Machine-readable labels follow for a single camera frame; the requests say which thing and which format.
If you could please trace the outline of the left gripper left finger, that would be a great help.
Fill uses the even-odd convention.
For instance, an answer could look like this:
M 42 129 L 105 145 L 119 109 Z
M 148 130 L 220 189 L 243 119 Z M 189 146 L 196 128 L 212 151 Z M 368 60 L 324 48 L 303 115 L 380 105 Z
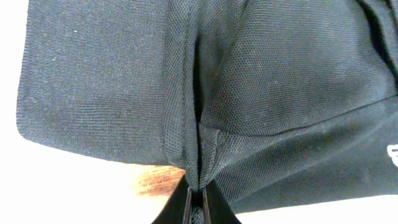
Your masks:
M 192 188 L 183 176 L 152 224 L 189 224 L 191 209 Z

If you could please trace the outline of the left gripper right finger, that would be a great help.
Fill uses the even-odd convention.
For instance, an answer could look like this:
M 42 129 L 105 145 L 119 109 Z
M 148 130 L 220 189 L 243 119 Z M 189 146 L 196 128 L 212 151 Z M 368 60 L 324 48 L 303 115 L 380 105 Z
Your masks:
M 202 191 L 202 197 L 205 224 L 241 224 L 215 180 L 206 185 Z

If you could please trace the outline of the black t-shirt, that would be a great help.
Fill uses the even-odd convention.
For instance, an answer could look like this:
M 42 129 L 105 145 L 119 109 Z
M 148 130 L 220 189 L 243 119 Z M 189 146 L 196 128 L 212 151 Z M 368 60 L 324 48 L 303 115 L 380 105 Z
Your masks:
M 236 213 L 397 193 L 397 2 L 29 2 L 20 135 Z

